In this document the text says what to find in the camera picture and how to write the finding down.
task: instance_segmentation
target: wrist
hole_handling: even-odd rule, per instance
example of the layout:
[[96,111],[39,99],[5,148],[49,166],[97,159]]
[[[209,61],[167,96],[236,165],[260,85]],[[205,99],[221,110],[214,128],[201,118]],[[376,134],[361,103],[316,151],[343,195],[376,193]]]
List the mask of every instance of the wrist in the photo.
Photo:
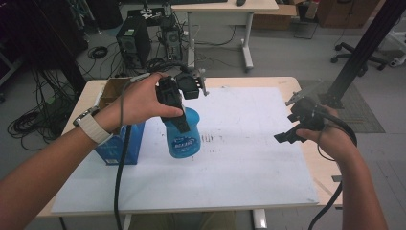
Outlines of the wrist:
[[107,132],[113,132],[120,125],[120,116],[110,106],[94,116],[96,122]]
[[340,166],[340,168],[348,168],[352,167],[352,165],[356,166],[359,163],[363,163],[364,159],[361,156],[361,153],[357,148],[354,149],[346,149],[345,152],[339,154],[340,157],[337,157],[336,162]]

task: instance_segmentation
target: table surface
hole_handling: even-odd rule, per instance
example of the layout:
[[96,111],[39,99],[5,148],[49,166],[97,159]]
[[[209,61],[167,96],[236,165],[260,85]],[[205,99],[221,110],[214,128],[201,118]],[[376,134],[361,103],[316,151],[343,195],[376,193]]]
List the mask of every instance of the table surface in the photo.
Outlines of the table surface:
[[[86,84],[79,102],[75,107],[68,125],[64,132],[73,128],[72,121],[85,109],[94,104],[98,93],[105,86],[106,80],[92,80]],[[206,79],[208,87],[278,87],[281,91],[282,98],[287,101],[293,91],[299,91],[300,86],[294,78],[290,77],[258,77],[258,78],[209,78]],[[316,145],[312,142],[305,142],[301,144],[304,159],[308,165],[310,174],[313,178],[315,188],[319,197],[319,205],[325,205],[331,195],[334,193],[338,183],[332,181],[333,175],[339,175],[340,172],[335,163],[324,160],[317,153]],[[49,204],[41,211],[39,217],[54,216],[51,213],[52,206],[55,202],[53,198]],[[342,204],[342,199],[335,203],[336,205]]]
[[246,0],[241,7],[236,6],[236,0],[222,3],[173,5],[176,12],[269,12],[279,7],[275,0]]

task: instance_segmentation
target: right hand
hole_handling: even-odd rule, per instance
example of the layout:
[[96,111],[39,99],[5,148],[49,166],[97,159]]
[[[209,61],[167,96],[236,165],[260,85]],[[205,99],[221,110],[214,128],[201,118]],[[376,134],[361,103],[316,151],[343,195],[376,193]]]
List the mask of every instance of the right hand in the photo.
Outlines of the right hand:
[[[151,117],[178,117],[183,110],[158,102],[155,85],[166,77],[163,73],[153,73],[148,78],[131,83],[125,90],[123,104],[123,125],[141,123]],[[120,125],[121,97],[104,108],[95,119],[106,131],[112,131]]]
[[[324,106],[330,115],[338,117],[338,113],[335,109],[328,106]],[[357,148],[351,141],[349,136],[333,122],[330,122],[323,131],[313,131],[309,129],[298,129],[296,134],[305,139],[314,141],[319,145],[322,150],[335,159],[337,162],[342,162],[348,159],[350,154]]]

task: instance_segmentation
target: floor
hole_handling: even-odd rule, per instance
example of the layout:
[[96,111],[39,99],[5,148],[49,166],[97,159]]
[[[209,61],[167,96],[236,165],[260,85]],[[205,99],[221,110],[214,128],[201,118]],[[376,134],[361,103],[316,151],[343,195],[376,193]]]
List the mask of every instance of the floor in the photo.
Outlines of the floor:
[[[122,7],[122,13],[136,5]],[[329,60],[336,54],[334,45],[346,41],[356,45],[366,30],[345,30],[318,28],[312,39],[293,36],[297,24],[292,24],[287,31],[253,30],[250,48],[254,69],[246,72],[244,60],[239,51],[240,39],[244,28],[236,27],[234,39],[220,47],[198,46],[199,59],[196,66],[206,69],[208,78],[216,77],[276,77],[292,76],[298,80],[334,80],[341,71],[344,61],[332,64]],[[220,43],[230,39],[234,27],[193,27],[199,40]],[[114,30],[102,34],[88,33],[89,48],[107,46],[115,42]],[[151,57],[157,52],[154,29],[149,31],[153,49]],[[159,54],[164,54],[162,47]],[[397,48],[389,43],[381,45],[379,55],[387,60],[397,58]],[[98,60],[89,72],[92,78],[105,79],[110,73],[112,57],[102,64]],[[78,63],[89,70],[93,61],[86,52],[78,57]],[[377,190],[385,217],[390,229],[404,229],[406,226],[406,64],[396,68],[387,67],[378,71],[370,65],[370,70],[362,78],[356,78],[354,84],[364,97],[372,112],[384,127],[386,133],[357,134],[359,148],[370,166],[373,182]],[[0,104],[0,176],[5,176],[22,161],[34,154],[34,151],[22,149],[20,140],[12,139],[7,133],[9,123],[36,105],[34,98],[35,83],[29,69],[21,68],[0,88],[5,93],[6,101]],[[26,145],[33,148],[45,146],[39,135],[26,140]],[[306,229],[311,219],[320,208],[278,208],[266,210],[268,229]],[[184,214],[184,229],[193,229],[197,214]],[[316,224],[315,229],[341,229],[340,210],[328,211]],[[116,229],[113,216],[70,217],[64,219],[67,229]],[[237,229],[254,229],[249,211],[237,212]],[[62,229],[58,218],[36,218],[28,227],[36,229]]]

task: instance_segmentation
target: black pole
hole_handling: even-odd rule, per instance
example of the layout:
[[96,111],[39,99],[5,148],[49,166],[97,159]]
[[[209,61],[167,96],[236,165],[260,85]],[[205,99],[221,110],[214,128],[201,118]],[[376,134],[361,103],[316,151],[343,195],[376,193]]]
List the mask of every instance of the black pole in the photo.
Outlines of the black pole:
[[322,104],[333,108],[342,107],[341,99],[344,93],[405,9],[405,0],[387,0],[385,2],[328,92],[319,95]]

